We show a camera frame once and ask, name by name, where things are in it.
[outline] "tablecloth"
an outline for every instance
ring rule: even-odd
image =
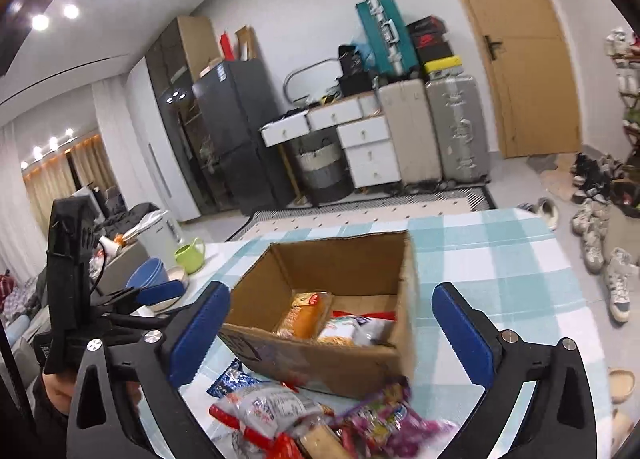
[[[413,218],[343,227],[267,233],[239,246],[211,280],[233,288],[242,274],[273,242],[363,233],[409,230],[415,247],[420,300],[414,306],[417,367],[412,383],[412,407],[426,418],[462,423],[482,394],[472,385],[431,311],[431,293],[441,282],[452,282],[475,309],[484,311],[500,330],[515,330],[524,340],[555,345],[561,337],[576,341],[591,387],[598,429],[598,457],[610,457],[611,405],[604,353],[596,325],[580,285],[554,235],[537,216],[522,210],[491,210],[459,215]],[[191,299],[203,290],[190,292]],[[234,358],[216,339],[193,382],[180,389],[185,402],[208,435],[220,431],[207,410],[214,398],[211,383]],[[511,418],[491,457],[509,448],[526,411],[533,383],[524,385]],[[344,410],[354,401],[309,392]],[[156,453],[172,457],[148,406],[141,419]]]

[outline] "door frame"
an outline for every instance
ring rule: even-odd
[[[460,0],[465,9],[466,16],[471,23],[471,30],[473,32],[474,38],[476,40],[476,45],[480,51],[480,57],[482,58],[482,65],[484,66],[484,72],[486,74],[487,81],[489,83],[489,91],[491,93],[491,98],[494,103],[494,118],[495,118],[495,129],[497,131],[498,136],[498,148],[505,158],[514,158],[518,154],[516,152],[515,143],[512,140],[511,136],[507,135],[505,123],[508,120],[504,117],[504,110],[502,107],[502,101],[500,100],[500,93],[498,93],[498,86],[496,81],[496,76],[494,72],[494,68],[492,65],[491,58],[489,57],[489,53],[486,48],[486,43],[484,40],[484,36],[482,35],[482,29],[480,28],[480,23],[478,18],[476,17],[476,13],[471,5],[469,0]],[[564,34],[564,25],[558,16],[558,10],[556,9],[556,4],[553,0],[548,0],[551,4],[551,9],[556,16],[556,21],[558,22],[558,27],[560,29],[560,33],[562,35],[562,41],[566,47],[567,55],[569,57],[569,62],[571,64],[571,72],[574,80],[575,86],[575,95],[577,99],[578,105],[578,139],[582,140],[582,109],[580,103],[580,93],[578,92],[578,75],[576,74],[574,67],[574,60],[572,58],[572,52],[569,46],[569,43],[566,41],[566,35]]]

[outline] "open cardboard box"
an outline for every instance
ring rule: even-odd
[[[249,369],[330,394],[362,398],[394,376],[413,375],[410,306],[417,302],[414,251],[406,232],[273,244],[231,292],[220,338]],[[292,292],[334,294],[331,310],[396,311],[387,345],[344,347],[273,333]]]

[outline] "ceiling light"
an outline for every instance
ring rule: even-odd
[[[65,6],[63,13],[67,19],[77,19],[78,15],[80,15],[80,10],[74,4],[68,4]]]
[[[49,27],[49,17],[46,15],[36,15],[31,19],[31,27],[41,32]]]

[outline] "orange snack package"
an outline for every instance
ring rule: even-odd
[[[326,316],[331,293],[298,293],[293,296],[291,309],[278,325],[275,333],[283,338],[314,338]]]

